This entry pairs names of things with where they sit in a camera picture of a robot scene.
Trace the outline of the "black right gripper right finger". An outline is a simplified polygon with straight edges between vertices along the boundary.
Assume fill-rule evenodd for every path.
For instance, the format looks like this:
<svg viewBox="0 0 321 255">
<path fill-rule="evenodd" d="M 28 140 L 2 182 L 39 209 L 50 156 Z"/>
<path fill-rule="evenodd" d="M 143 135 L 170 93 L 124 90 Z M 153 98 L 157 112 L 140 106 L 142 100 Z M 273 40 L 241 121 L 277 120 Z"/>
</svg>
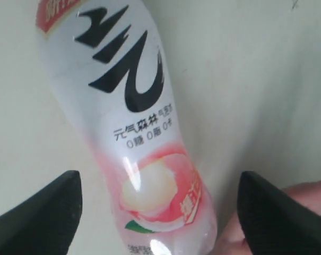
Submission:
<svg viewBox="0 0 321 255">
<path fill-rule="evenodd" d="M 240 176 L 240 225 L 252 254 L 321 254 L 321 217 L 253 171 Z"/>
</svg>

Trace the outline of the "person's open hand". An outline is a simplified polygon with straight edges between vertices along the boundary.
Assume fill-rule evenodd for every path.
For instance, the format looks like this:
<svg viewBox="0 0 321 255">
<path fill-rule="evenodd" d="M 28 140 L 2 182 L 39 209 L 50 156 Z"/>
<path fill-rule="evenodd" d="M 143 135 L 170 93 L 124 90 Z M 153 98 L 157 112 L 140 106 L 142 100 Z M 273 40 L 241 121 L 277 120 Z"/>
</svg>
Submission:
<svg viewBox="0 0 321 255">
<path fill-rule="evenodd" d="M 296 202 L 321 216 L 321 180 L 296 184 L 282 190 Z M 234 212 L 216 242 L 216 254 L 251 254 L 251 250 Z"/>
</svg>

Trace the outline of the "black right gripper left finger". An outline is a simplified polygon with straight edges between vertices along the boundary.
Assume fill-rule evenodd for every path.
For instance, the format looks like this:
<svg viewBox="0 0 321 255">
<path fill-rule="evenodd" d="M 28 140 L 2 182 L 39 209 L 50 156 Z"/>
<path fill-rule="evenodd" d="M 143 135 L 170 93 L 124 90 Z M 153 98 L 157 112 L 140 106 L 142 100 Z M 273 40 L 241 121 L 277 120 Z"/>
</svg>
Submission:
<svg viewBox="0 0 321 255">
<path fill-rule="evenodd" d="M 0 216 L 0 254 L 67 254 L 82 216 L 79 171 L 66 171 Z"/>
</svg>

